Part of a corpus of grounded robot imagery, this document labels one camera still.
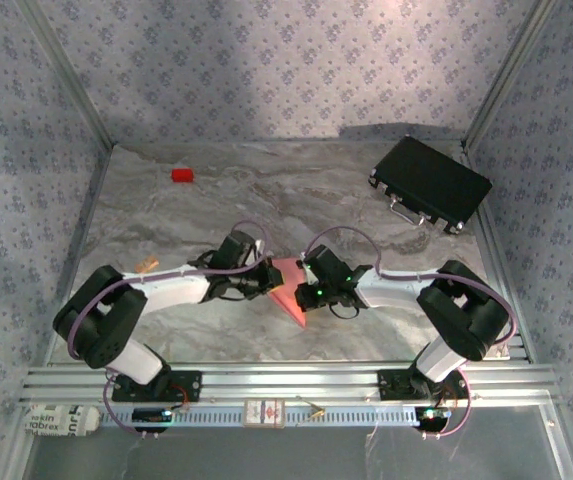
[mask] gray marble tabletop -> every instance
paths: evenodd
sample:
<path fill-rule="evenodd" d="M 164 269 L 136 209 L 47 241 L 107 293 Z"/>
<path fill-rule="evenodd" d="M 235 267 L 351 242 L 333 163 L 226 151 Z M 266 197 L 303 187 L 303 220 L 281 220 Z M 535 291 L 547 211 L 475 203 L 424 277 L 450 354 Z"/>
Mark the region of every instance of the gray marble tabletop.
<path fill-rule="evenodd" d="M 454 258 L 484 277 L 470 231 L 452 236 L 432 226 L 412 226 L 391 214 L 383 195 L 368 185 L 371 168 L 391 147 L 339 142 L 118 146 L 74 287 L 98 266 L 133 271 L 149 255 L 159 259 L 160 269 L 178 267 L 218 246 L 243 219 L 266 226 L 278 257 L 296 256 L 317 232 L 346 224 L 375 239 L 383 268 L 423 270 Z M 172 183 L 171 170 L 181 166 L 193 169 L 194 183 Z M 334 232 L 325 241 L 351 266 L 374 259 L 368 243 L 351 232 Z M 419 309 L 401 307 L 363 311 L 353 320 L 324 309 L 308 313 L 307 321 L 302 329 L 268 297 L 215 300 L 146 315 L 133 335 L 169 362 L 410 360 L 437 335 Z M 72 361 L 61 339 L 51 361 Z"/>

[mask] metal profile bar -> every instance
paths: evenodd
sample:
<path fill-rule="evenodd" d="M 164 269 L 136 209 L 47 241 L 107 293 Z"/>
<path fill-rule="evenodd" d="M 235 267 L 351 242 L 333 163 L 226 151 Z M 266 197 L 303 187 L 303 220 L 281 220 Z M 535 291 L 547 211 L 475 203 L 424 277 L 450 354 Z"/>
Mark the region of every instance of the metal profile bar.
<path fill-rule="evenodd" d="M 269 363 L 263 367 L 257 364 L 182 364 L 175 368 L 203 372 L 198 405 L 241 404 L 248 398 L 296 401 L 300 396 L 324 401 L 327 405 L 363 405 L 379 403 L 378 370 L 405 369 L 408 364 Z M 467 371 L 472 393 L 482 406 L 539 405 L 550 398 L 549 392 L 556 392 L 555 375 L 548 365 L 498 361 L 492 362 L 492 367 L 483 363 L 470 365 Z M 20 401 L 25 404 L 101 404 L 105 382 L 101 372 L 84 367 L 34 368 L 26 378 Z M 425 405 L 427 402 L 404 404 Z"/>
<path fill-rule="evenodd" d="M 55 73 L 66 91 L 68 91 L 73 104 L 88 124 L 88 128 L 90 128 L 104 150 L 110 152 L 114 145 L 110 134 L 41 7 L 34 0 L 17 0 L 17 6 L 28 22 L 28 26 L 35 34 L 37 41 L 44 49 Z"/>
<path fill-rule="evenodd" d="M 464 151 L 464 148 L 460 145 L 458 148 L 458 154 L 453 154 L 456 156 L 456 159 L 462 165 L 471 168 L 471 162 Z M 515 335 L 508 341 L 508 358 L 514 361 L 521 361 L 521 362 L 530 362 L 532 357 L 530 356 L 530 351 L 525 348 L 525 341 L 521 335 L 521 329 L 523 322 L 521 321 L 521 309 L 518 308 L 518 303 L 516 302 L 516 298 L 512 295 L 507 285 L 509 284 L 509 279 L 506 274 L 506 266 L 501 262 L 494 261 L 494 258 L 497 255 L 503 255 L 503 250 L 501 250 L 502 246 L 500 243 L 496 241 L 495 237 L 490 237 L 487 232 L 492 225 L 488 225 L 486 222 L 482 222 L 481 218 L 486 209 L 486 201 L 483 201 L 481 205 L 478 207 L 477 211 L 473 215 L 470 221 L 470 228 L 475 235 L 475 239 L 477 241 L 477 247 L 482 257 L 482 262 L 484 264 L 484 272 L 487 276 L 488 284 L 495 289 L 498 293 L 500 293 L 504 298 L 509 300 L 509 302 L 514 306 L 515 315 L 517 315 L 517 323 L 518 328 Z M 508 332 L 508 327 L 504 329 L 503 333 Z M 505 360 L 506 353 L 503 351 L 498 350 L 498 346 L 493 346 L 488 351 L 484 360 Z"/>
<path fill-rule="evenodd" d="M 479 146 L 556 5 L 557 0 L 536 0 L 526 15 L 482 106 L 464 136 L 463 144 L 466 152 L 473 152 Z"/>
<path fill-rule="evenodd" d="M 542 403 L 539 406 L 539 411 L 557 470 L 564 480 L 573 480 L 573 453 L 570 451 L 570 445 L 566 441 L 564 428 L 557 415 L 554 402 Z"/>
<path fill-rule="evenodd" d="M 60 305 L 60 308 L 64 306 L 64 304 L 68 301 L 70 296 L 70 292 L 73 289 L 73 283 L 75 281 L 75 276 L 77 275 L 77 270 L 79 269 L 79 263 L 82 259 L 82 251 L 83 247 L 86 244 L 86 238 L 88 237 L 88 232 L 90 231 L 90 225 L 93 220 L 93 216 L 95 215 L 95 209 L 97 208 L 97 203 L 99 201 L 99 196 L 102 191 L 102 186 L 104 185 L 104 180 L 106 178 L 106 172 L 108 171 L 108 165 L 110 164 L 110 159 L 112 156 L 112 147 L 111 151 L 106 155 L 106 158 L 102 162 L 99 168 L 95 169 L 93 172 L 93 178 L 91 179 L 91 185 L 93 183 L 96 184 L 94 191 L 89 191 L 88 194 L 90 196 L 90 205 L 88 206 L 87 214 L 86 214 L 86 223 L 84 225 L 84 229 L 81 233 L 79 240 L 74 239 L 71 242 L 73 245 L 77 245 L 75 256 L 73 258 L 73 264 L 71 265 L 71 269 L 69 272 L 69 278 L 64 286 L 63 289 L 63 298 Z M 47 366 L 50 358 L 55 351 L 55 347 L 57 346 L 57 339 L 60 338 L 56 332 L 51 333 L 50 341 L 48 342 L 48 349 L 46 350 L 46 355 L 44 356 L 43 365 Z"/>
<path fill-rule="evenodd" d="M 411 362 L 366 362 L 366 361 L 321 361 L 321 362 L 204 362 L 204 363 L 170 363 L 173 370 L 199 370 L 203 373 L 318 373 L 318 372 L 374 372 L 383 369 L 406 369 Z M 532 374 L 533 372 L 549 372 L 551 366 L 547 364 L 529 365 L 526 363 L 508 362 L 475 362 L 466 365 L 466 371 L 470 375 L 493 375 L 498 370 L 510 370 L 516 374 Z M 31 375 L 62 375 L 62 374 L 86 374 L 104 378 L 104 372 L 91 370 L 81 362 L 52 367 L 32 367 L 28 371 Z"/>
<path fill-rule="evenodd" d="M 482 253 L 484 262 L 493 265 L 493 275 L 496 276 L 495 282 L 498 286 L 499 293 L 510 302 L 515 311 L 518 323 L 518 331 L 522 337 L 526 357 L 531 362 L 537 362 L 537 353 L 535 344 L 533 343 L 530 331 L 528 330 L 528 322 L 524 316 L 521 308 L 521 303 L 516 295 L 516 287 L 508 267 L 508 260 L 501 245 L 499 234 L 495 228 L 495 222 L 492 214 L 490 213 L 486 201 L 482 202 L 475 216 L 474 228 L 479 231 L 479 235 L 485 238 L 485 242 L 490 245 L 495 245 L 495 248 L 486 249 Z"/>
<path fill-rule="evenodd" d="M 24 431 L 24 409 L 18 408 L 12 416 L 8 441 L 0 454 L 0 480 L 16 480 L 23 474 L 33 447 L 34 436 Z"/>

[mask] patterned wallpaper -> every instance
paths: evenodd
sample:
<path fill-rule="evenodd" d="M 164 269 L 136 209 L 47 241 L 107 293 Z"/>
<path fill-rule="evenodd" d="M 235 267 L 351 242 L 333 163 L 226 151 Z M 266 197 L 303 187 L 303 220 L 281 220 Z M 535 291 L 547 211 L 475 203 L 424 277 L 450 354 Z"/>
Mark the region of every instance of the patterned wallpaper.
<path fill-rule="evenodd" d="M 111 136 L 170 143 L 462 138 L 533 0 L 40 3 Z"/>
<path fill-rule="evenodd" d="M 27 366 L 44 357 L 100 158 L 18 9 L 0 0 L 0 448 Z"/>
<path fill-rule="evenodd" d="M 573 0 L 562 2 L 474 158 L 495 188 L 539 360 L 554 362 L 573 419 Z"/>

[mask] cable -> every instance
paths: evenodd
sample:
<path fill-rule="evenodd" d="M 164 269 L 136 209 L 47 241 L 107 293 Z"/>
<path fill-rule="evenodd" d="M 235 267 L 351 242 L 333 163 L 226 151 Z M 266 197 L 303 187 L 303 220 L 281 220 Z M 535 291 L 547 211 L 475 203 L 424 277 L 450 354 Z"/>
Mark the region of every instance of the cable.
<path fill-rule="evenodd" d="M 115 411 L 110 406 L 110 403 L 108 403 L 108 388 L 110 387 L 111 384 L 115 383 L 115 378 L 117 378 L 117 372 L 113 369 L 110 369 L 110 368 L 107 368 L 106 371 L 111 373 L 111 377 L 108 379 L 108 381 L 104 385 L 104 392 L 102 394 L 102 398 L 104 399 L 104 406 L 106 407 L 106 412 L 108 412 L 108 415 L 110 416 L 110 418 L 113 419 L 113 422 L 115 422 L 119 428 L 127 431 L 128 433 L 132 433 L 133 435 L 141 436 L 141 433 L 138 432 L 137 430 L 135 430 L 133 427 L 129 427 L 128 425 L 124 424 L 117 417 L 117 414 L 115 413 Z"/>
<path fill-rule="evenodd" d="M 372 245 L 373 249 L 375 250 L 375 253 L 377 254 L 377 258 L 375 260 L 375 263 L 373 264 L 373 267 L 375 268 L 375 272 L 377 273 L 377 275 L 379 275 L 381 278 L 384 278 L 386 280 L 397 281 L 397 282 L 412 282 L 412 281 L 416 281 L 416 280 L 417 281 L 419 281 L 419 280 L 435 280 L 435 279 L 441 278 L 444 280 L 450 280 L 453 282 L 461 283 L 463 285 L 467 285 L 469 287 L 473 287 L 473 288 L 485 293 L 489 297 L 491 297 L 493 300 L 495 300 L 497 303 L 499 303 L 506 310 L 506 313 L 508 313 L 508 319 L 510 321 L 510 330 L 508 331 L 508 333 L 506 335 L 504 335 L 503 337 L 495 340 L 493 345 L 498 345 L 498 344 L 507 342 L 517 332 L 517 317 L 515 315 L 515 312 L 513 311 L 513 308 L 510 306 L 510 303 L 508 303 L 506 301 L 506 299 L 504 299 L 504 297 L 502 297 L 495 290 L 487 287 L 486 285 L 484 285 L 482 283 L 476 282 L 475 280 L 471 280 L 471 279 L 466 278 L 466 277 L 461 277 L 459 275 L 451 275 L 449 273 L 439 273 L 438 272 L 438 273 L 424 273 L 424 274 L 419 274 L 419 275 L 418 274 L 415 274 L 415 275 L 390 275 L 390 274 L 381 272 L 380 263 L 382 261 L 382 252 L 381 252 L 380 248 L 377 246 L 375 241 L 370 236 L 368 236 L 368 234 L 366 234 L 364 231 L 362 231 L 358 228 L 351 227 L 348 225 L 337 225 L 335 227 L 327 228 L 326 230 L 322 231 L 321 233 L 318 233 L 311 240 L 311 242 L 306 247 L 306 251 L 304 252 L 304 255 L 308 255 L 308 253 L 312 250 L 315 243 L 317 243 L 317 241 L 321 237 L 323 237 L 324 235 L 326 235 L 329 232 L 332 232 L 333 230 L 350 230 L 350 231 L 353 231 L 353 232 L 361 235 L 366 240 L 368 240 L 368 243 L 370 243 Z"/>
<path fill-rule="evenodd" d="M 470 417 L 470 412 L 473 409 L 473 397 L 470 393 L 470 382 L 468 381 L 468 377 L 466 376 L 466 374 L 464 373 L 464 370 L 461 367 L 457 368 L 456 370 L 460 373 L 460 375 L 464 379 L 464 387 L 466 388 L 466 394 L 468 397 L 468 404 L 466 405 L 466 410 L 464 411 L 464 416 L 462 417 L 460 422 L 455 427 L 453 427 L 450 430 L 445 432 L 444 430 L 446 430 L 446 428 L 448 427 L 448 422 L 446 422 L 446 425 L 444 425 L 444 428 L 441 432 L 431 434 L 431 436 L 448 437 L 449 435 L 452 435 L 452 434 L 458 432 L 459 430 L 461 430 L 462 427 L 468 421 L 468 418 Z"/>
<path fill-rule="evenodd" d="M 231 229 L 231 231 L 235 230 L 240 225 L 254 225 L 255 227 L 257 227 L 262 232 L 262 235 L 263 235 L 262 240 L 264 240 L 264 245 L 265 245 L 264 252 L 268 251 L 270 236 L 268 235 L 268 232 L 266 231 L 266 229 L 262 225 L 260 225 L 257 222 L 254 222 L 252 220 L 242 220 L 241 222 L 237 222 L 235 225 L 233 225 L 233 228 Z M 240 267 L 240 268 L 232 268 L 230 270 L 205 268 L 205 269 L 188 270 L 188 271 L 184 271 L 184 272 L 175 271 L 175 272 L 158 273 L 155 275 L 148 275 L 146 277 L 146 283 L 159 282 L 162 280 L 169 280 L 172 278 L 188 277 L 188 276 L 195 276 L 195 275 L 239 275 L 241 273 L 246 273 L 246 272 L 252 270 L 253 268 L 257 267 L 266 258 L 267 258 L 266 253 L 262 253 L 259 256 L 259 258 L 257 258 L 257 260 L 255 260 L 250 265 L 246 265 L 246 266 Z M 77 315 L 77 318 L 75 318 L 75 321 L 71 325 L 70 332 L 68 333 L 68 341 L 66 343 L 67 343 L 67 347 L 68 347 L 68 354 L 71 356 L 71 358 L 73 358 L 75 360 L 81 359 L 81 357 L 75 351 L 75 337 L 77 336 L 77 332 L 79 331 L 79 328 L 80 328 L 82 322 L 88 316 L 90 311 L 93 308 L 95 308 L 97 306 L 97 304 L 106 295 L 108 295 L 112 291 L 118 289 L 119 287 L 121 287 L 123 285 L 139 284 L 139 283 L 142 283 L 142 280 L 140 277 L 130 277 L 130 278 L 125 278 L 125 279 L 119 280 L 119 281 L 109 285 L 108 287 L 104 288 L 101 292 L 99 292 L 88 303 L 88 305 L 86 305 L 82 309 L 82 311 L 79 313 L 79 315 Z"/>
<path fill-rule="evenodd" d="M 220 300 L 226 300 L 227 302 L 241 302 L 243 300 L 246 300 L 246 298 L 244 297 L 227 297 L 225 295 L 220 295 L 219 297 Z"/>
<path fill-rule="evenodd" d="M 357 307 L 353 308 L 355 309 L 355 315 L 353 315 L 352 317 L 342 317 L 339 313 L 335 311 L 333 305 L 328 305 L 328 309 L 331 311 L 331 313 L 335 315 L 337 318 L 341 318 L 342 320 L 352 320 L 353 318 L 357 318 L 357 316 L 359 315 L 359 308 Z"/>
<path fill-rule="evenodd" d="M 179 390 L 180 392 L 182 392 L 182 403 L 170 407 L 169 410 L 177 410 L 178 408 L 182 408 L 184 405 L 189 403 L 188 393 L 186 393 L 186 389 L 184 389 L 184 387 L 182 387 L 181 385 L 176 385 L 174 383 L 171 383 L 170 388 L 174 388 L 175 390 Z"/>

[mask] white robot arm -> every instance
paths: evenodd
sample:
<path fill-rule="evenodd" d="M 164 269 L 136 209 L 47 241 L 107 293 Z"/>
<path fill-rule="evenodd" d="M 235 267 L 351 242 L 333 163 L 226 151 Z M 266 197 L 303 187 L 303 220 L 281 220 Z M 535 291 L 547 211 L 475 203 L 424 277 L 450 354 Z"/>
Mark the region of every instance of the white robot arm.
<path fill-rule="evenodd" d="M 233 230 L 218 250 L 173 270 L 140 275 L 100 267 L 59 311 L 53 327 L 68 342 L 71 356 L 91 368 L 165 388 L 160 378 L 169 367 L 149 347 L 130 338 L 139 317 L 174 305 L 203 303 L 231 288 L 246 299 L 276 288 L 282 284 L 281 274 L 261 255 L 260 245 Z"/>
<path fill-rule="evenodd" d="M 304 311 L 336 304 L 358 311 L 419 305 L 440 336 L 419 353 L 411 369 L 416 379 L 431 388 L 466 361 L 481 360 L 509 317 L 493 297 L 449 279 L 463 278 L 487 287 L 465 265 L 453 260 L 440 269 L 425 272 L 377 272 L 370 265 L 352 270 L 320 245 L 305 255 L 301 266 L 307 283 L 298 286 L 295 296 Z M 460 307 L 455 300 L 462 297 L 465 298 Z"/>

